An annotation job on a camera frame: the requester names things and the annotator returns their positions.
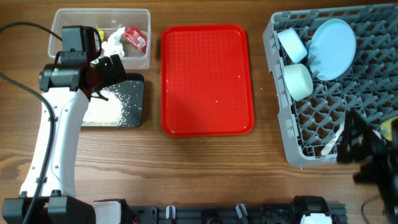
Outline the white tissue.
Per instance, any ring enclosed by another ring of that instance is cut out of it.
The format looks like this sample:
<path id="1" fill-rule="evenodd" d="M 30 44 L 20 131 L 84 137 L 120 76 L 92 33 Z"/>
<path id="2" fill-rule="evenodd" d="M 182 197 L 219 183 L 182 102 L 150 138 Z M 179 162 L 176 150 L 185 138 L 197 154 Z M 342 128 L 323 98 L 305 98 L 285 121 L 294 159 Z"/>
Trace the white tissue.
<path id="1" fill-rule="evenodd" d="M 125 30 L 125 27 L 118 29 L 102 29 L 104 32 L 104 41 L 102 42 L 101 46 L 104 57 L 119 55 L 121 58 L 123 58 L 125 56 L 124 47 L 121 43 L 121 37 Z"/>

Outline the yellow plastic cup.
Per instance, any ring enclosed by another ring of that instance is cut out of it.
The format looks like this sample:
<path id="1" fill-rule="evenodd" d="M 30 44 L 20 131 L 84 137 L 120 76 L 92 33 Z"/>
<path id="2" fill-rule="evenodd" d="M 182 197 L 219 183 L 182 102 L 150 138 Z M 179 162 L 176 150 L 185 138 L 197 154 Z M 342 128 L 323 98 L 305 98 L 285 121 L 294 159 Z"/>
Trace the yellow plastic cup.
<path id="1" fill-rule="evenodd" d="M 382 135 L 388 141 L 392 141 L 392 122 L 395 120 L 397 120 L 396 116 L 389 118 L 381 123 Z"/>

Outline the white plastic spoon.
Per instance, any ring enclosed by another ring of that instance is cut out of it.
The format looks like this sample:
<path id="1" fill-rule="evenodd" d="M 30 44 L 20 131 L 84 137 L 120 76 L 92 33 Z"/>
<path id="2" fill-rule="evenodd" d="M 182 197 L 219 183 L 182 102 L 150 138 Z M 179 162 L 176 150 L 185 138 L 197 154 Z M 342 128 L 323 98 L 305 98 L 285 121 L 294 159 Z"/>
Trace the white plastic spoon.
<path id="1" fill-rule="evenodd" d="M 328 155 L 328 154 L 332 151 L 334 145 L 336 144 L 338 138 L 341 136 L 341 134 L 342 134 L 342 132 L 343 132 L 343 130 L 344 130 L 344 126 L 345 126 L 345 123 L 342 122 L 342 123 L 340 124 L 340 127 L 338 128 L 336 134 L 335 134 L 335 137 L 334 137 L 333 139 L 331 139 L 331 140 L 326 144 L 326 146 L 321 150 L 321 155 L 322 155 L 322 156 Z"/>

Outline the yellow snack wrapper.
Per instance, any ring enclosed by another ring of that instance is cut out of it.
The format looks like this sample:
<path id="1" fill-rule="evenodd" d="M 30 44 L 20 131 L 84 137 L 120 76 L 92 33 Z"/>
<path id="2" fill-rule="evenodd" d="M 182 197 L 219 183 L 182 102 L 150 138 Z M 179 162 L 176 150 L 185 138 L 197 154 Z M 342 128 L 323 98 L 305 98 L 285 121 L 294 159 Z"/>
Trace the yellow snack wrapper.
<path id="1" fill-rule="evenodd" d="M 104 32 L 102 30 L 99 30 L 98 26 L 96 26 L 94 33 L 95 33 L 94 37 L 95 37 L 96 50 L 99 51 L 100 48 L 102 48 L 102 42 L 103 42 L 103 39 L 104 39 Z"/>

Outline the red silver snack wrapper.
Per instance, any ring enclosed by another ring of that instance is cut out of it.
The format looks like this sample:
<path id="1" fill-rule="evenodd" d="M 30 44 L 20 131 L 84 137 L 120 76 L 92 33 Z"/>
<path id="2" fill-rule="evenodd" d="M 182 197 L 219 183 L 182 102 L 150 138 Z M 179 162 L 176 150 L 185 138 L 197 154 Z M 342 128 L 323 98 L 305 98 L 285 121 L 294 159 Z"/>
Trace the red silver snack wrapper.
<path id="1" fill-rule="evenodd" d="M 124 38 L 141 52 L 146 51 L 147 37 L 135 27 L 127 27 L 123 33 Z"/>

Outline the green bowl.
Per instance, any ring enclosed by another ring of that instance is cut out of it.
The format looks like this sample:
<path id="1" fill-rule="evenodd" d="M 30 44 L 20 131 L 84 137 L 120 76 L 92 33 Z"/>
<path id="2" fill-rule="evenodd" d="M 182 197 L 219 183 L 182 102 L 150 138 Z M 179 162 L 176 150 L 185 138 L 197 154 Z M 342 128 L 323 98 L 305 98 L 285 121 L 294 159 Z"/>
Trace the green bowl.
<path id="1" fill-rule="evenodd" d="M 300 101 L 312 94 L 313 81 L 305 65 L 301 63 L 286 65 L 283 75 L 287 90 L 295 101 Z"/>

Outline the large light blue plate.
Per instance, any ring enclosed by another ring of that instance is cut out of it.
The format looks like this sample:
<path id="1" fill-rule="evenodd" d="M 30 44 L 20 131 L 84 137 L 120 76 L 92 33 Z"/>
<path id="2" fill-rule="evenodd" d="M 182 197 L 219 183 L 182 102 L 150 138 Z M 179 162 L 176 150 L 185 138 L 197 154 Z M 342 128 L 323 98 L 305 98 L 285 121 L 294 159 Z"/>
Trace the large light blue plate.
<path id="1" fill-rule="evenodd" d="M 308 66 L 316 78 L 338 78 L 351 66 L 356 53 L 356 37 L 341 19 L 324 22 L 314 33 L 308 48 Z"/>

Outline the light blue bowl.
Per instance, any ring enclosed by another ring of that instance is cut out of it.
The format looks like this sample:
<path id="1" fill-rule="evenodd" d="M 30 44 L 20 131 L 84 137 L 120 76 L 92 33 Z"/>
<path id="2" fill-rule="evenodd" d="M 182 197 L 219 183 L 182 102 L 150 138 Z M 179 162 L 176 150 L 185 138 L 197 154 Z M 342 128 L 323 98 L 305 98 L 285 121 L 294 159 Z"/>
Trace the light blue bowl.
<path id="1" fill-rule="evenodd" d="M 305 58 L 307 49 L 295 30 L 292 28 L 283 30 L 277 34 L 277 37 L 293 63 L 299 63 Z"/>

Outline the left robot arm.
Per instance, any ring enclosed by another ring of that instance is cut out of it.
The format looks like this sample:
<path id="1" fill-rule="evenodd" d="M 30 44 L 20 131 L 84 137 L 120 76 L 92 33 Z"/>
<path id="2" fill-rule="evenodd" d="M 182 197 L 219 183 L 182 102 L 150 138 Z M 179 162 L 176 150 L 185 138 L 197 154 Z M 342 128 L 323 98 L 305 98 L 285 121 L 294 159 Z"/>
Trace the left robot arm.
<path id="1" fill-rule="evenodd" d="M 91 94 L 126 80 L 118 55 L 47 64 L 39 75 L 42 115 L 33 160 L 19 196 L 7 198 L 7 223 L 120 223 L 120 200 L 76 199 L 75 160 Z"/>

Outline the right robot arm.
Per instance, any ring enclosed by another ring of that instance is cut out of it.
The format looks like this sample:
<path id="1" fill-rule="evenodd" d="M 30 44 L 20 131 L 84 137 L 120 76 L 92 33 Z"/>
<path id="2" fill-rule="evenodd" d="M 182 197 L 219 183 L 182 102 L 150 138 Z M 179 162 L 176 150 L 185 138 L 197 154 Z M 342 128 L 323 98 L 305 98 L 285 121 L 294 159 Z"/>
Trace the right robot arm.
<path id="1" fill-rule="evenodd" d="M 397 120 L 391 123 L 392 141 L 387 144 L 354 109 L 345 114 L 344 130 L 337 147 L 338 163 L 360 163 L 353 175 L 357 184 L 376 184 L 389 223 L 397 223 Z"/>

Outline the grey dishwasher rack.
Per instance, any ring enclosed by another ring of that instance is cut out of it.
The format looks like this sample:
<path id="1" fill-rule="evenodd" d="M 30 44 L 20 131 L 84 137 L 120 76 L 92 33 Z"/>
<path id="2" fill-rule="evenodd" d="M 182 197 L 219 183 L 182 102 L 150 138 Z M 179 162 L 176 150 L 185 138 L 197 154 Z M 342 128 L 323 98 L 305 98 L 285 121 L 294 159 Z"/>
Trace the grey dishwasher rack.
<path id="1" fill-rule="evenodd" d="M 290 59 L 277 33 L 291 28 L 307 44 L 316 29 L 330 19 L 341 19 L 353 29 L 357 43 L 353 64 L 334 80 L 315 80 L 313 93 L 295 101 L 283 78 Z M 381 123 L 397 116 L 397 4 L 276 12 L 262 39 L 275 81 L 280 131 L 290 165 L 334 163 L 336 148 L 325 155 L 321 151 L 335 138 L 346 110 L 355 109 L 381 134 Z"/>

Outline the red serving tray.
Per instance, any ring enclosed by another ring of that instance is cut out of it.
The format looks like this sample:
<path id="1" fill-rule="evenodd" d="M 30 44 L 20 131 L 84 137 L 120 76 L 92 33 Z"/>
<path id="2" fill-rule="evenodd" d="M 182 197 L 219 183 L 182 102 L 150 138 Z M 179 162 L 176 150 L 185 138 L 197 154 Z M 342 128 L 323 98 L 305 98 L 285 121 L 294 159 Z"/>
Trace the red serving tray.
<path id="1" fill-rule="evenodd" d="M 161 37 L 161 125 L 172 137 L 254 126 L 248 41 L 237 24 L 170 26 Z"/>

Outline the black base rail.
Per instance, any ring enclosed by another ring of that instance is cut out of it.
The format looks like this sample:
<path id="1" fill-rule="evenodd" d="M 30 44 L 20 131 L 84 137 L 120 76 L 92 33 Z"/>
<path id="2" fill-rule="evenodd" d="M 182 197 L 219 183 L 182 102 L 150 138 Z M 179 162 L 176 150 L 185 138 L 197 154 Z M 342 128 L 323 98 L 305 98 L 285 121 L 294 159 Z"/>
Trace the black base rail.
<path id="1" fill-rule="evenodd" d="M 156 206 L 131 206 L 137 222 L 142 224 L 288 224 L 290 223 L 290 205 L 265 204 L 247 206 L 246 221 L 240 218 L 235 206 L 229 207 L 176 207 L 175 218 L 166 217 L 166 208 Z"/>

